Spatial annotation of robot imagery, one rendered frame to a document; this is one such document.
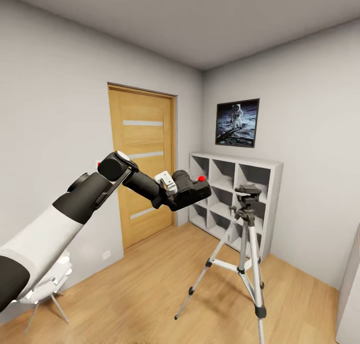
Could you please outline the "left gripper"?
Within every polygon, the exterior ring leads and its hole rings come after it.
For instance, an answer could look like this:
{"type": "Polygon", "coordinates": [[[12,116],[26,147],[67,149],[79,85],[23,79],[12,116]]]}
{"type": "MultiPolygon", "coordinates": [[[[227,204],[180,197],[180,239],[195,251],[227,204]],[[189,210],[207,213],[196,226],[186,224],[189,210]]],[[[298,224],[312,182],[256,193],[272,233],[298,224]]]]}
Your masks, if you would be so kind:
{"type": "Polygon", "coordinates": [[[166,189],[163,189],[160,184],[149,175],[146,175],[143,185],[135,192],[149,199],[155,209],[158,209],[162,204],[171,207],[177,206],[173,200],[168,198],[166,189]]]}

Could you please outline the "camera tripod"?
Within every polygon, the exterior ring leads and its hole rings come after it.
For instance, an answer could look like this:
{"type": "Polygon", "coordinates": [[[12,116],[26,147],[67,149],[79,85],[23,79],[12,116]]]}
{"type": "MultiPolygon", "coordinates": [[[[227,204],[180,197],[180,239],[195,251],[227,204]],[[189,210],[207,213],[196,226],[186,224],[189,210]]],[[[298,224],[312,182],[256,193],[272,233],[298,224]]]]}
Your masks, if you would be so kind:
{"type": "Polygon", "coordinates": [[[251,208],[251,204],[255,204],[259,200],[259,196],[262,193],[261,189],[256,187],[254,184],[251,185],[241,185],[239,188],[234,189],[236,192],[246,193],[246,196],[238,196],[237,200],[239,202],[243,201],[245,207],[239,209],[236,212],[236,206],[230,206],[230,209],[233,209],[235,216],[230,223],[225,234],[223,234],[222,239],[215,249],[214,253],[210,258],[208,258],[205,268],[202,271],[201,275],[199,276],[197,282],[195,283],[194,287],[190,288],[188,291],[188,298],[184,302],[183,306],[181,307],[177,316],[180,315],[184,306],[187,304],[190,297],[193,295],[197,285],[199,284],[200,280],[202,279],[203,275],[207,271],[207,269],[212,265],[218,265],[223,268],[235,271],[240,275],[242,278],[255,306],[255,314],[257,316],[258,321],[258,333],[259,333],[259,342],[260,344],[264,344],[264,333],[263,333],[263,322],[262,319],[267,316],[267,309],[265,306],[265,299],[264,299],[264,282],[262,281],[262,274],[261,274],[261,257],[259,254],[258,248],[258,240],[257,240],[257,233],[256,233],[256,226],[255,226],[255,211],[251,208]],[[243,226],[242,226],[242,238],[241,238],[241,247],[240,247],[240,257],[238,267],[232,264],[228,264],[226,262],[220,261],[215,259],[217,253],[219,252],[220,248],[224,244],[225,240],[227,239],[228,235],[230,234],[231,230],[233,229],[235,223],[239,218],[243,219],[243,226]],[[251,258],[249,261],[245,263],[246,257],[246,247],[247,247],[247,239],[250,239],[250,252],[251,258]],[[246,275],[246,271],[252,267],[252,275],[253,275],[253,286],[246,275]]]}

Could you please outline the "digital camera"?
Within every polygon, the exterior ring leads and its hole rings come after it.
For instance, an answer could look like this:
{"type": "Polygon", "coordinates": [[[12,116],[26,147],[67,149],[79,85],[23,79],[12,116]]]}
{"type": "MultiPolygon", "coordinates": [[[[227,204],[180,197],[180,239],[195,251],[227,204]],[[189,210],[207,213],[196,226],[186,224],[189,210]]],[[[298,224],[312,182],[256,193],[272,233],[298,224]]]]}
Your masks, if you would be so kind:
{"type": "Polygon", "coordinates": [[[172,194],[166,190],[168,198],[176,203],[176,207],[169,206],[171,211],[180,210],[211,195],[210,185],[204,176],[192,181],[186,171],[178,170],[173,173],[172,179],[176,184],[177,193],[172,194]]]}

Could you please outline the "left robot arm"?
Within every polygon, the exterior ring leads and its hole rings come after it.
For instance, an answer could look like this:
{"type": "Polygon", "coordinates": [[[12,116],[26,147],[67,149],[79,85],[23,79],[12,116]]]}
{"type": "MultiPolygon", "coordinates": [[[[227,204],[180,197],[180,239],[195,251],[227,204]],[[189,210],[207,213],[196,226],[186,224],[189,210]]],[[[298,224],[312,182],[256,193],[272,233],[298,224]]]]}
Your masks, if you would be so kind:
{"type": "Polygon", "coordinates": [[[79,176],[66,194],[0,247],[0,314],[34,289],[121,183],[149,199],[155,209],[177,206],[166,193],[177,193],[167,171],[153,179],[120,151],[99,159],[94,169],[98,172],[79,176]]]}

